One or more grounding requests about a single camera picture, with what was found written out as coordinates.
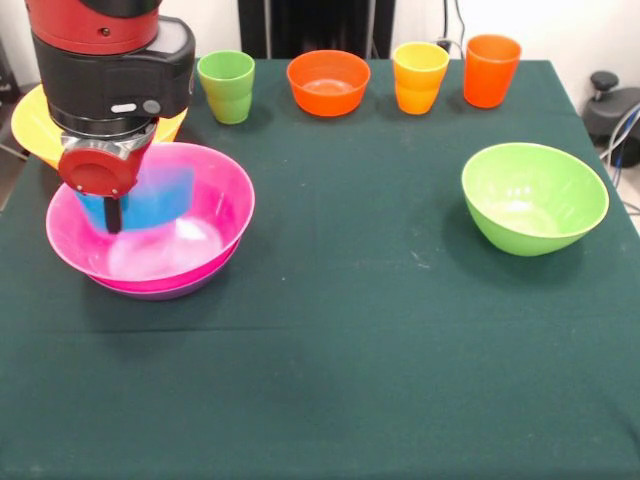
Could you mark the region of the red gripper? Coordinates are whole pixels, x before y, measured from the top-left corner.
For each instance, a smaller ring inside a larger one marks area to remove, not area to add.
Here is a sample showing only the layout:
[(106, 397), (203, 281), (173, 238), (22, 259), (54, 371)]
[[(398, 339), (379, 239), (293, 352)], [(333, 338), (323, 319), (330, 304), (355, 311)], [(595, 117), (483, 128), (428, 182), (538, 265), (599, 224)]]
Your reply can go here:
[(122, 207), (119, 197), (137, 183), (143, 156), (155, 136), (154, 130), (141, 130), (117, 137), (80, 137), (61, 134), (63, 153), (58, 173), (72, 189), (105, 197), (103, 199), (106, 230), (122, 230)]

